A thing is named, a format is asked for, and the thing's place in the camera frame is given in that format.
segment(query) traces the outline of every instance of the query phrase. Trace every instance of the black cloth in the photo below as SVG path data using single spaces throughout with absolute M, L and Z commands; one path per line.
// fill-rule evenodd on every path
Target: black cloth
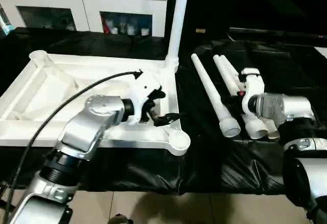
M 230 192 L 282 194 L 283 150 L 276 142 L 239 140 L 222 136 L 219 121 L 191 62 L 192 49 L 180 50 L 176 74 L 182 129 L 191 137 L 183 156 L 167 150 L 99 148 L 85 173 L 81 188 L 88 191 Z M 2 94 L 29 61 L 28 54 L 45 50 L 55 54 L 94 55 L 164 60 L 162 38 L 110 36 L 91 32 L 16 29 L 0 41 L 3 57 Z M 270 92 L 307 96 L 322 122 L 327 120 L 324 80 L 326 59 L 314 48 L 268 46 L 242 42 L 207 42 L 197 47 L 202 63 L 223 98 L 228 96 L 213 54 L 225 54 L 237 70 L 259 68 Z M 1 147 L 0 180 L 7 182 L 23 147 Z M 50 148 L 33 148 L 23 168 L 19 187 L 26 187 Z

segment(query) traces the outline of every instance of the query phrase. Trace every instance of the white cabinet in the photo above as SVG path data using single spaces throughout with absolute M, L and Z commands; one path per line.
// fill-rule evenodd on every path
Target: white cabinet
M 52 28 L 56 22 L 49 18 L 58 16 L 57 24 L 66 20 L 67 27 L 74 26 L 77 31 L 89 31 L 82 0 L 0 0 L 9 22 L 16 27 Z
M 13 28 L 164 36 L 167 0 L 0 0 Z

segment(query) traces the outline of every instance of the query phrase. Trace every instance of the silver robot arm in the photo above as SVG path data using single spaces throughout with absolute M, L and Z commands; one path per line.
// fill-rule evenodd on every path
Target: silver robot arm
M 246 80 L 251 85 L 262 78 L 256 73 Z M 327 133 L 317 123 L 309 100 L 270 93 L 244 97 L 249 112 L 272 119 L 279 130 L 286 196 L 303 207 L 313 223 L 327 223 Z
M 12 214 L 10 224 L 68 223 L 67 203 L 108 128 L 134 114 L 131 100 L 95 95 L 65 126 L 44 167 L 38 171 Z

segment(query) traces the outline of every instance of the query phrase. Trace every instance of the white tube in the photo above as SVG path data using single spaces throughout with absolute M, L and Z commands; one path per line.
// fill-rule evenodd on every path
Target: white tube
M 224 55 L 220 57 L 215 55 L 214 62 L 224 80 L 230 95 L 237 96 L 237 92 L 240 91 L 240 80 L 238 78 L 239 73 L 235 70 L 234 66 L 232 66 L 232 64 Z M 260 139 L 268 134 L 266 125 L 255 114 L 242 115 L 242 118 L 245 123 L 245 129 L 251 139 Z
M 209 75 L 205 71 L 198 56 L 196 54 L 192 54 L 191 59 L 200 76 L 201 82 L 210 99 L 210 102 L 214 107 L 215 113 L 220 121 L 219 126 L 223 135 L 228 138 L 237 136 L 241 131 L 239 124 L 237 123 L 236 119 L 230 115 L 226 106 L 224 106 L 221 102 L 220 95 L 216 90 L 213 82 L 211 81 Z
M 273 120 L 268 118 L 260 118 L 261 121 L 265 124 L 267 130 L 268 130 L 268 138 L 273 140 L 280 137 L 278 129 L 276 128 L 276 125 Z
M 257 140 L 268 134 L 268 130 L 257 116 L 242 114 L 243 121 L 245 123 L 245 129 L 251 139 Z
M 240 81 L 239 73 L 236 71 L 234 66 L 229 62 L 229 60 L 225 57 L 225 55 L 221 55 L 220 60 L 224 62 L 226 68 L 228 69 L 228 72 L 230 73 L 231 77 L 233 78 L 236 85 L 239 87 L 241 91 L 245 91 L 245 84 Z
M 239 92 L 240 89 L 237 86 L 237 84 L 235 83 L 235 81 L 232 77 L 232 73 L 230 73 L 229 68 L 224 63 L 224 60 L 222 60 L 218 55 L 215 55 L 214 62 L 219 70 L 221 77 L 224 80 L 224 83 L 225 83 L 230 95 L 237 96 L 237 92 Z
M 176 0 L 168 54 L 166 56 L 166 65 L 174 66 L 175 72 L 178 68 L 178 50 L 187 1 L 188 0 Z

